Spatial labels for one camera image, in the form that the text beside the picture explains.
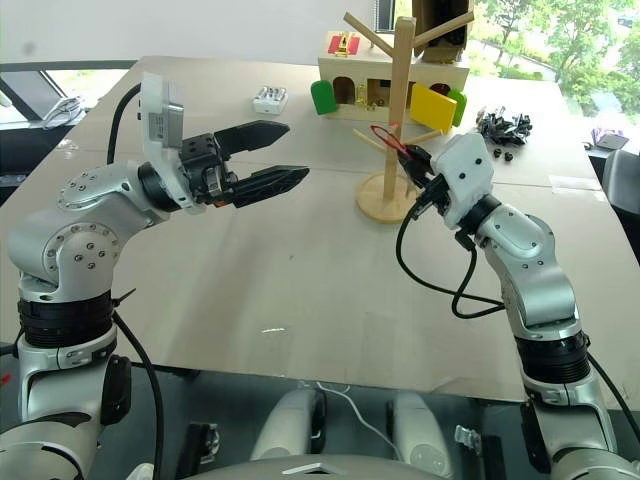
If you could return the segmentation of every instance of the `white cable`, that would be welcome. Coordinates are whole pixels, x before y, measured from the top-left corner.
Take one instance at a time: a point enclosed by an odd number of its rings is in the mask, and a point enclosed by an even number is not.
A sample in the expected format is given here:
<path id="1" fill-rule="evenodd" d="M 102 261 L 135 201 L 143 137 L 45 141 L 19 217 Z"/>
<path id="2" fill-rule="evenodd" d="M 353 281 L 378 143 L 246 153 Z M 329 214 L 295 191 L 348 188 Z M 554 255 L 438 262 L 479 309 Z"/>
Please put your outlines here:
<path id="1" fill-rule="evenodd" d="M 353 399 L 349 395 L 345 395 L 344 393 L 339 392 L 338 390 L 333 390 L 331 388 L 327 388 L 324 385 L 322 385 L 320 382 L 316 382 L 316 385 L 318 386 L 318 388 L 320 390 L 324 390 L 325 392 L 329 392 L 329 393 L 333 393 L 335 395 L 338 395 L 339 397 L 342 397 L 347 402 L 349 402 L 349 405 L 351 405 L 351 408 L 353 409 L 353 413 L 356 414 L 356 417 L 358 418 L 358 421 L 362 425 L 364 425 L 366 428 L 371 430 L 373 433 L 378 435 L 382 440 L 384 440 L 385 443 L 387 445 L 389 445 L 393 449 L 394 453 L 396 454 L 396 457 L 398 457 L 398 460 L 400 460 L 401 462 L 403 461 L 402 455 L 400 454 L 400 450 L 398 450 L 398 447 L 396 447 L 394 445 L 394 443 L 391 440 L 389 440 L 384 433 L 382 433 L 380 430 L 378 430 L 376 427 L 374 427 L 369 422 L 367 422 L 364 418 L 362 418 L 362 415 L 360 414 L 360 410 L 358 410 L 358 407 L 356 406 L 355 402 L 353 401 Z"/>

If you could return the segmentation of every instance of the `black cable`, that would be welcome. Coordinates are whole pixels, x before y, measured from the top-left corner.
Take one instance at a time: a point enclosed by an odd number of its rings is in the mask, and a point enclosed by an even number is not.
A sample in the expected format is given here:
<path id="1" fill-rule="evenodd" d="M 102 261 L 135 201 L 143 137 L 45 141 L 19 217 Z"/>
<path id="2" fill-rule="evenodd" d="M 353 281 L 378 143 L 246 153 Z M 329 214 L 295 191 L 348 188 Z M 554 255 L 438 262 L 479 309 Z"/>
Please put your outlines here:
<path id="1" fill-rule="evenodd" d="M 473 277 L 473 272 L 475 272 L 476 263 L 478 262 L 478 252 L 476 251 L 476 249 L 472 248 L 471 250 L 469 250 L 469 252 L 471 253 L 471 259 L 469 260 L 469 267 L 467 268 L 467 273 L 462 279 L 462 282 L 460 283 L 460 286 L 458 287 L 458 290 L 454 294 L 453 300 L 451 301 L 451 311 L 453 312 L 453 314 L 456 317 L 462 318 L 465 320 L 484 317 L 485 315 L 489 315 L 491 313 L 504 310 L 504 304 L 487 308 L 486 310 L 481 310 L 475 313 L 462 313 L 458 310 L 458 302 L 460 301 L 460 298 L 462 298 L 462 296 L 464 295 L 464 291 L 467 288 L 467 285 L 469 285 L 469 282 L 471 281 L 471 277 Z"/>
<path id="2" fill-rule="evenodd" d="M 127 324 L 120 317 L 117 311 L 113 311 L 113 322 L 118 326 L 124 336 L 127 337 L 129 343 L 133 346 L 136 353 L 142 360 L 142 365 L 147 371 L 149 381 L 151 382 L 151 390 L 153 391 L 153 401 L 156 405 L 156 447 L 153 458 L 153 480 L 160 480 L 160 471 L 162 469 L 162 454 L 164 451 L 164 407 L 162 406 L 162 393 L 160 392 L 160 384 L 158 383 L 158 377 L 153 368 L 153 364 L 147 356 L 147 352 L 135 337 L 133 332 L 129 330 Z"/>
<path id="3" fill-rule="evenodd" d="M 0 347 L 0 357 L 11 354 L 14 358 L 18 358 L 18 340 L 20 340 L 23 333 L 24 327 L 20 326 L 20 330 L 18 331 L 18 335 L 16 335 L 14 342 L 11 345 Z"/>
<path id="4" fill-rule="evenodd" d="M 111 122 L 111 133 L 109 133 L 109 145 L 107 146 L 107 165 L 113 163 L 116 156 L 116 140 L 118 138 L 118 128 L 120 127 L 120 119 L 125 107 L 135 97 L 142 88 L 142 84 L 138 83 L 134 85 L 131 90 L 124 94 L 124 97 L 120 99 L 116 111 L 113 112 L 113 120 Z"/>
<path id="5" fill-rule="evenodd" d="M 591 365 L 593 365 L 593 368 L 595 368 L 598 374 L 600 374 L 600 378 L 604 380 L 604 383 L 607 384 L 607 387 L 609 387 L 609 390 L 611 390 L 611 393 L 613 393 L 613 396 L 616 398 L 616 401 L 618 402 L 618 404 L 620 405 L 620 408 L 622 409 L 622 413 L 624 413 L 624 416 L 627 418 L 627 421 L 629 422 L 629 426 L 631 427 L 631 430 L 633 430 L 633 434 L 636 436 L 638 443 L 640 443 L 640 428 L 638 428 L 638 423 L 636 422 L 636 419 L 633 418 L 633 414 L 631 413 L 631 410 L 629 410 L 629 406 L 627 405 L 627 402 L 624 401 L 624 398 L 622 398 L 622 395 L 618 391 L 618 388 L 615 386 L 611 378 L 609 378 L 609 375 L 607 375 L 607 372 L 604 371 L 604 368 L 602 368 L 602 366 L 596 361 L 596 359 L 593 358 L 593 355 L 587 352 L 587 357 L 589 358 Z"/>
<path id="6" fill-rule="evenodd" d="M 396 259 L 398 260 L 398 263 L 400 264 L 400 267 L 402 268 L 402 270 L 404 270 L 404 272 L 407 275 L 409 275 L 409 277 L 413 281 L 419 283 L 423 287 L 427 287 L 427 288 L 430 288 L 431 290 L 435 290 L 436 292 L 446 293 L 447 295 L 452 295 L 452 296 L 455 296 L 459 293 L 460 298 L 467 298 L 469 300 L 476 300 L 478 302 L 490 303 L 492 305 L 499 306 L 500 307 L 499 310 L 502 310 L 504 308 L 504 304 L 499 300 L 493 300 L 491 298 L 479 297 L 476 295 L 469 295 L 469 294 L 463 293 L 464 287 L 466 287 L 466 284 L 465 285 L 461 284 L 462 290 L 458 288 L 458 292 L 454 292 L 453 290 L 449 290 L 448 288 L 440 287 L 438 285 L 434 285 L 432 283 L 424 281 L 423 279 L 418 277 L 415 273 L 413 273 L 411 269 L 409 269 L 407 264 L 404 263 L 404 260 L 402 259 L 402 241 L 404 239 L 404 234 L 405 234 L 405 231 L 407 230 L 407 226 L 409 225 L 409 222 L 413 218 L 413 215 L 418 210 L 418 208 L 420 208 L 418 204 L 411 207 L 411 209 L 409 210 L 409 213 L 407 213 L 407 216 L 404 217 L 404 220 L 402 221 L 402 225 L 400 225 L 400 230 L 398 231 L 398 236 L 396 238 Z"/>

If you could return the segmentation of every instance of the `table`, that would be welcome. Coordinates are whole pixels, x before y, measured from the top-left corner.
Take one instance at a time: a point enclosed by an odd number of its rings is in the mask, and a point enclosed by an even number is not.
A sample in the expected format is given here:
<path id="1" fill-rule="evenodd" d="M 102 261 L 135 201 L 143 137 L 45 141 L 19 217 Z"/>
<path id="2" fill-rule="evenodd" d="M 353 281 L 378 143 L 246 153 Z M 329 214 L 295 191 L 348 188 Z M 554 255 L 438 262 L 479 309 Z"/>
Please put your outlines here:
<path id="1" fill-rule="evenodd" d="M 185 137 L 256 118 L 273 119 L 255 114 L 251 99 L 263 84 L 284 86 L 289 92 L 289 103 L 277 120 L 290 125 L 292 132 L 289 138 L 270 147 L 269 153 L 254 152 L 246 155 L 248 159 L 257 161 L 263 157 L 276 163 L 295 163 L 304 158 L 304 163 L 312 168 L 363 173 L 384 167 L 383 155 L 351 138 L 352 128 L 366 131 L 369 124 L 334 121 L 316 115 L 309 86 L 320 77 L 317 67 L 306 65 L 145 57 L 98 103 L 91 115 L 72 130 L 67 136 L 70 145 L 80 150 L 104 151 L 109 135 L 105 126 L 110 125 L 115 105 L 141 80 L 144 71 L 161 74 L 183 87 Z M 475 126 L 476 112 L 486 105 L 506 105 L 530 114 L 534 126 L 530 143 L 521 149 L 509 149 L 515 156 L 511 163 L 503 158 L 494 163 L 495 182 L 553 186 L 553 177 L 560 176 L 590 181 L 589 188 L 599 189 L 580 143 L 567 140 L 571 138 L 573 122 L 557 85 L 526 80 L 498 82 L 499 87 L 495 78 L 469 77 L 465 88 L 469 98 L 467 113 L 461 127 L 453 132 L 464 133 Z M 142 153 L 136 111 L 137 102 L 131 102 L 125 110 L 118 136 L 119 153 Z M 404 135 L 411 138 L 425 131 L 424 127 L 413 125 L 405 128 Z M 452 134 L 424 146 L 437 153 Z"/>
<path id="2" fill-rule="evenodd" d="M 97 138 L 107 136 L 107 105 L 115 104 L 142 70 L 184 80 L 185 136 L 258 117 L 251 113 L 249 96 L 233 104 L 240 94 L 228 82 L 238 72 L 245 75 L 238 82 L 241 91 L 248 90 L 251 71 L 260 75 L 256 82 L 285 86 L 278 80 L 284 81 L 287 71 L 313 78 L 309 68 L 299 66 L 142 59 L 0 209 L 3 236 L 54 198 L 65 179 L 104 162 Z M 194 72 L 222 72 L 210 78 L 209 89 L 226 95 L 214 93 L 212 99 L 200 92 L 202 102 L 196 101 L 200 80 Z M 517 83 L 507 83 L 517 91 Z M 521 85 L 529 89 L 535 84 Z M 553 90 L 546 84 L 541 88 Z M 276 163 L 310 165 L 299 187 L 240 210 L 209 209 L 199 216 L 177 212 L 124 249 L 113 294 L 138 288 L 120 312 L 151 360 L 173 367 L 521 399 L 518 358 L 504 314 L 477 321 L 453 318 L 448 297 L 414 284 L 397 266 L 397 226 L 373 223 L 355 206 L 363 173 L 382 165 L 380 155 L 349 133 L 351 125 L 365 124 L 317 118 L 302 90 L 294 90 L 279 120 L 291 124 L 287 136 L 267 149 L 235 156 L 231 166 L 243 177 Z M 141 161 L 135 135 L 128 132 L 137 128 L 123 121 L 117 161 Z M 544 139 L 535 138 L 527 146 L 527 160 L 545 151 Z M 584 155 L 578 142 L 576 151 L 570 142 L 562 148 L 567 165 L 546 160 L 540 165 L 557 176 L 593 176 L 586 156 L 577 155 Z M 496 164 L 501 181 L 494 194 L 552 226 L 558 260 L 574 285 L 592 351 L 626 392 L 630 406 L 640 408 L 635 367 L 640 352 L 634 335 L 640 270 L 622 228 L 600 190 L 553 186 L 549 172 L 531 167 L 524 153 L 516 160 L 513 168 Z M 4 243 L 1 250 L 0 339 L 8 341 L 18 328 L 17 272 Z M 468 261 L 435 213 L 412 223 L 405 259 L 419 275 L 449 287 L 459 283 Z M 479 262 L 470 291 L 497 295 L 498 281 L 486 262 Z M 118 353 L 135 357 L 124 340 Z M 608 393 L 607 402 L 615 407 Z"/>

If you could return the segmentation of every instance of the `window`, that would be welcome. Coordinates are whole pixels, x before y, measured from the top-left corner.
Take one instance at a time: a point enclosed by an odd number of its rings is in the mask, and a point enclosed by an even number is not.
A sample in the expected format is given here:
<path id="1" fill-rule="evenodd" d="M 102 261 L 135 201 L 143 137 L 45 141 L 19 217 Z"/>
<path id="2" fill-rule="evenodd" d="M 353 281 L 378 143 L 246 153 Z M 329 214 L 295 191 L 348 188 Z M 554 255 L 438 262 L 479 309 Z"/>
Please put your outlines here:
<path id="1" fill-rule="evenodd" d="M 127 70 L 47 70 L 47 74 L 68 97 L 82 96 L 85 106 L 94 107 Z"/>
<path id="2" fill-rule="evenodd" d="M 412 1 L 395 0 L 394 18 Z M 640 137 L 640 0 L 473 3 L 472 75 L 556 82 L 585 132 L 604 122 Z"/>

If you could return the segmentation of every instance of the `white box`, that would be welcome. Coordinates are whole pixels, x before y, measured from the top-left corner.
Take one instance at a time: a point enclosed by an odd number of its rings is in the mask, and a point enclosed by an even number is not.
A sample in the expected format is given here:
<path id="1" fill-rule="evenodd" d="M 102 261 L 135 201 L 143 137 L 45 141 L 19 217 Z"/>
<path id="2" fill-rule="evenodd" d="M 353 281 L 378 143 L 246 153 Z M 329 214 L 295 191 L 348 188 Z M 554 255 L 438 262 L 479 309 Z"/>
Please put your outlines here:
<path id="1" fill-rule="evenodd" d="M 253 109 L 256 113 L 279 115 L 287 104 L 288 99 L 286 88 L 265 85 L 253 97 Z"/>

